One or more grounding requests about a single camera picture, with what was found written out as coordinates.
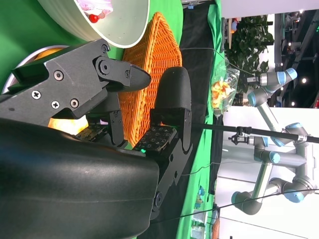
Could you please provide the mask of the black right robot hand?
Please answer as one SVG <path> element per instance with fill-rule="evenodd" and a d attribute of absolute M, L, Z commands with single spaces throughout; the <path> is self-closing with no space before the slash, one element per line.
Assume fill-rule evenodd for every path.
<path fill-rule="evenodd" d="M 13 70 L 0 97 L 0 236 L 130 239 L 155 219 L 192 151 L 183 67 L 160 79 L 151 125 L 127 150 L 118 93 L 151 76 L 108 57 L 103 39 Z"/>

